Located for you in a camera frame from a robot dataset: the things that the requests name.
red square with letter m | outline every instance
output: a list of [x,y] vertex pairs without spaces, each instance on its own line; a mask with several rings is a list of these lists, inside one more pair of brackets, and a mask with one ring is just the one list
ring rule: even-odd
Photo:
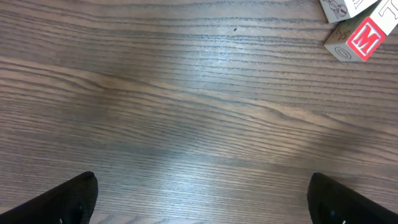
[[362,60],[366,61],[385,38],[386,35],[379,26],[367,17],[349,37],[347,44]]

black object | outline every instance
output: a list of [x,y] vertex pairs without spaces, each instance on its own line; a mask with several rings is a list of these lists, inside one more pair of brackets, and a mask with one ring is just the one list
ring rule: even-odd
[[1,224],[88,224],[98,196],[92,172],[49,190],[0,215]]
[[321,173],[308,187],[313,224],[397,224],[398,215]]

wooden surface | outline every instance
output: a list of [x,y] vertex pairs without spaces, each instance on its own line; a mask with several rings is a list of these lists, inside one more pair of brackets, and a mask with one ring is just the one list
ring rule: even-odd
[[398,212],[397,31],[317,0],[0,1],[0,211],[93,171],[92,223],[310,223],[319,171]]

wood grain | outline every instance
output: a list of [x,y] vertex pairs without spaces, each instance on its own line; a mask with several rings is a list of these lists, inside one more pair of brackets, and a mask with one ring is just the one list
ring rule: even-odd
[[221,223],[309,223],[312,172],[397,211],[394,125],[0,58],[0,198],[83,170],[96,210]]
[[0,1],[0,212],[86,170],[92,223],[310,223],[319,171],[398,212],[397,32],[317,0]]

letter block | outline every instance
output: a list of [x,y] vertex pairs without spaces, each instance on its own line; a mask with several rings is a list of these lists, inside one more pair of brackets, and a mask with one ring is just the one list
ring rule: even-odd
[[377,0],[320,0],[329,23],[350,19]]
[[342,62],[366,61],[386,38],[384,30],[390,32],[396,25],[395,14],[389,12],[390,5],[385,6],[391,1],[382,0],[359,16],[342,22],[325,42],[326,49]]

